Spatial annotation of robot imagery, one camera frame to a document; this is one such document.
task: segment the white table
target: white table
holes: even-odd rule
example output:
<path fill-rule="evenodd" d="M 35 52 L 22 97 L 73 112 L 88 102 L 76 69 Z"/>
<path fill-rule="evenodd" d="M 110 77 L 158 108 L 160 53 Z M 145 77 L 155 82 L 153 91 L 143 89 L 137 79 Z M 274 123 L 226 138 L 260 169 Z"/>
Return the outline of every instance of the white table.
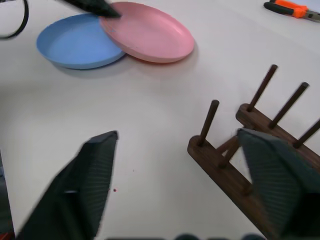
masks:
<path fill-rule="evenodd" d="M 280 125 L 299 137 L 320 117 L 320 24 L 267 11 L 264 0 L 138 2 L 185 24 L 196 41 L 189 58 L 154 65 L 126 57 L 88 71 L 54 67 L 37 52 L 36 38 L 76 11 L 53 0 L 31 0 L 25 31 L 0 42 L 0 149 L 16 232 L 80 145 L 118 130 L 117 192 L 109 196 L 98 240 L 186 232 L 240 239 L 258 230 L 187 153 L 211 100 L 220 106 L 208 140 L 218 146 L 241 126 L 239 105 L 277 64 L 257 108 L 273 118 L 306 81 L 310 88 Z M 11 4 L 17 18 L 9 21 L 0 6 L 1 29 L 13 30 L 22 19 L 22 3 Z M 306 143 L 318 154 L 319 139 Z M 241 151 L 232 161 L 248 176 Z"/>

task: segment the pliers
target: pliers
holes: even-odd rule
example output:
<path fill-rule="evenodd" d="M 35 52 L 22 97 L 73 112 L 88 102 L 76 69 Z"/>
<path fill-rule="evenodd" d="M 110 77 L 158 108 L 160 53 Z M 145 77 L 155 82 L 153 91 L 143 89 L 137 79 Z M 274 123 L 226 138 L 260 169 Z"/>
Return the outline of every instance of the pliers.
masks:
<path fill-rule="evenodd" d="M 311 11 L 307 6 L 286 0 L 270 0 L 263 5 L 266 9 L 278 14 L 290 15 L 297 19 L 311 19 L 320 21 L 320 13 Z"/>

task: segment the black wire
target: black wire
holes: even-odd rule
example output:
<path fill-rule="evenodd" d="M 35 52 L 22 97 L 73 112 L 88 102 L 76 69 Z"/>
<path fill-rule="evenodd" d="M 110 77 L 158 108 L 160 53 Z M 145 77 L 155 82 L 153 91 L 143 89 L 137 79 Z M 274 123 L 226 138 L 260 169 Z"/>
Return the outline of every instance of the black wire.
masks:
<path fill-rule="evenodd" d="M 18 28 L 17 31 L 9 34 L 8 36 L 0 35 L 0 40 L 12 39 L 12 38 L 18 36 L 25 29 L 27 22 L 28 22 L 28 19 L 29 19 L 29 5 L 28 5 L 27 0 L 23 0 L 23 4 L 24 4 L 24 16 L 23 16 L 23 20 L 22 20 L 20 27 Z"/>

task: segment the pink plate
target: pink plate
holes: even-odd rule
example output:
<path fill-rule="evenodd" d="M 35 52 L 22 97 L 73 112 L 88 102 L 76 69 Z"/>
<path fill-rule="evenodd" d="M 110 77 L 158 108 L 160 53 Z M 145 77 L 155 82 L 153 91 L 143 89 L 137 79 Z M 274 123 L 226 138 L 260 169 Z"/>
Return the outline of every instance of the pink plate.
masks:
<path fill-rule="evenodd" d="M 172 63 L 194 49 L 191 33 L 172 16 L 135 2 L 115 2 L 112 7 L 122 17 L 101 17 L 100 24 L 125 53 L 149 62 Z"/>

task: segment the plate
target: plate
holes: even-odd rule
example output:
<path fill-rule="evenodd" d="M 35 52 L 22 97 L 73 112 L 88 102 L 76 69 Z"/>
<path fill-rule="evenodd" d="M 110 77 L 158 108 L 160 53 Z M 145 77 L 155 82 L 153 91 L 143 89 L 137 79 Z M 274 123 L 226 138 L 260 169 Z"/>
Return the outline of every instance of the plate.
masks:
<path fill-rule="evenodd" d="M 127 54 L 149 62 L 172 63 L 194 49 L 191 33 L 172 16 L 135 2 L 115 2 L 111 6 L 122 17 L 101 17 L 100 24 Z"/>
<path fill-rule="evenodd" d="M 46 59 L 70 69 L 98 68 L 125 54 L 103 31 L 99 18 L 89 13 L 49 25 L 38 36 L 36 46 Z"/>

